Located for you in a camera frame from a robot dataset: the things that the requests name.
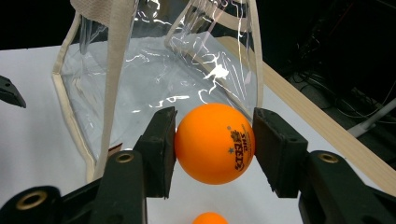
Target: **white tabletop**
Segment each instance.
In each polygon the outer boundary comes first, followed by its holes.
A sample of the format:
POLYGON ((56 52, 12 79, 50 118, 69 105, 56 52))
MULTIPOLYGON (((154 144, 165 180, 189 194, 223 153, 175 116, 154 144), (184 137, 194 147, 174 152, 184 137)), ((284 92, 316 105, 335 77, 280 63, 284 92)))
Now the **white tabletop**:
MULTIPOLYGON (((0 75, 11 79, 27 108, 0 101, 0 205, 35 186, 50 185, 62 195, 85 185, 85 164, 64 123, 51 79, 59 47, 0 51, 0 75)), ((264 88, 266 109, 278 113, 309 142, 308 150, 339 154, 325 139, 264 88)), ((352 166, 365 184, 378 189, 352 166)), ((235 181, 209 186, 176 164, 170 198, 148 199, 148 223, 186 224, 214 211, 230 224, 302 223, 297 199, 278 199, 254 159, 235 181)))

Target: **transparent plastic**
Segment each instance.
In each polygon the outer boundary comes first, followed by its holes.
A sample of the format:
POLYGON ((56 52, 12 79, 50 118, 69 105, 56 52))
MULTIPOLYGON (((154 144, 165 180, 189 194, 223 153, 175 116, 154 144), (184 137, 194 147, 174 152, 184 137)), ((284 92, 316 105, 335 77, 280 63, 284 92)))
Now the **transparent plastic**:
MULTIPOLYGON (((177 125, 196 106, 212 102, 251 119, 258 75, 248 7, 242 0, 140 1, 120 74, 111 146, 133 148, 153 114, 168 106, 177 110, 177 125)), ((106 26, 82 18, 61 73, 96 160, 104 128, 107 36, 106 26)))

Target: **ping pong ball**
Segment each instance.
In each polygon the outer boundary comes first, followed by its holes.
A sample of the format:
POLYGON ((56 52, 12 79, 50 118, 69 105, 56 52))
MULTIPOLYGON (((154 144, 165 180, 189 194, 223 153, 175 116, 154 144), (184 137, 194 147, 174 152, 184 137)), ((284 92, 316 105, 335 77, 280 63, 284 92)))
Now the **ping pong ball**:
POLYGON ((250 165, 255 152, 253 130, 245 116, 228 105, 200 105, 178 125, 175 152, 192 178, 225 184, 250 165))
POLYGON ((227 220, 214 212, 202 213, 192 224, 228 224, 227 220))

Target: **clear plastic bag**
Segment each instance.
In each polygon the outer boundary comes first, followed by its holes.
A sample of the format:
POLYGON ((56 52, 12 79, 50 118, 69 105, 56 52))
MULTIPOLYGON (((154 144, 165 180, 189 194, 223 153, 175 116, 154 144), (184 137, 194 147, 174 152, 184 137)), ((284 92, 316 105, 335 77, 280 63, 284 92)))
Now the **clear plastic bag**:
POLYGON ((91 15, 81 2, 72 1, 77 15, 54 76, 89 179, 94 166, 101 175, 109 147, 133 148, 161 108, 174 106, 178 125, 201 104, 231 105, 248 119, 261 106, 262 54, 254 1, 136 1, 129 9, 111 9, 104 19, 91 15), (122 12, 132 15, 123 17, 122 12), (120 27, 114 28, 114 17, 124 30, 129 28, 124 39, 115 35, 120 27))

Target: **table tennis ball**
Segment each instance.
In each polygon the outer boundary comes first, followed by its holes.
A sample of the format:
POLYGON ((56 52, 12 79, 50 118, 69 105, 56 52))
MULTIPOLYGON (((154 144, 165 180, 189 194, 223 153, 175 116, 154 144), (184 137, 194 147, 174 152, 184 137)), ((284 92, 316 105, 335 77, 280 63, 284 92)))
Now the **table tennis ball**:
POLYGON ((192 224, 228 224, 227 220, 214 212, 202 213, 192 224))
POLYGON ((222 104, 200 105, 178 125, 175 152, 192 178, 206 184, 225 184, 250 165, 254 134, 238 110, 222 104))

